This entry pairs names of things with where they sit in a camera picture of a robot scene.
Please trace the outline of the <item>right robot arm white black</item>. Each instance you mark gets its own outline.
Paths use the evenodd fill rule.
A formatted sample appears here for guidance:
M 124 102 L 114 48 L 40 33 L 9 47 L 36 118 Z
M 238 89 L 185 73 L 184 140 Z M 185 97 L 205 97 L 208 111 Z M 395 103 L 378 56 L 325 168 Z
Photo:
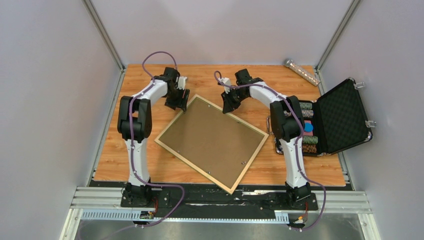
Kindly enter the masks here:
M 213 76 L 224 87 L 221 94 L 224 114 L 238 109 L 247 98 L 260 101 L 270 111 L 270 125 L 280 143 L 286 164 L 286 204 L 298 209 L 311 195 L 311 185 L 303 171 L 302 140 L 305 122 L 299 99 L 286 96 L 269 87 L 261 78 L 253 78 L 247 69 L 235 73 L 236 84 L 217 70 Z

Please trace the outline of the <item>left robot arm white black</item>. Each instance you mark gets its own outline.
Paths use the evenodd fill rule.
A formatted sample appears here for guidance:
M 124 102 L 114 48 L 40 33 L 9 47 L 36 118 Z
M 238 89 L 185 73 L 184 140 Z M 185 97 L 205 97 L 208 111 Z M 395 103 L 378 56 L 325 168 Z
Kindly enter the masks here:
M 151 182 L 147 164 L 147 143 L 153 129 L 152 106 L 164 98 L 166 107 L 186 112 L 190 94 L 186 80 L 176 68 L 166 67 L 163 74 L 153 76 L 140 92 L 120 99 L 117 131 L 125 142 L 129 162 L 122 207 L 147 207 L 152 203 L 155 184 Z

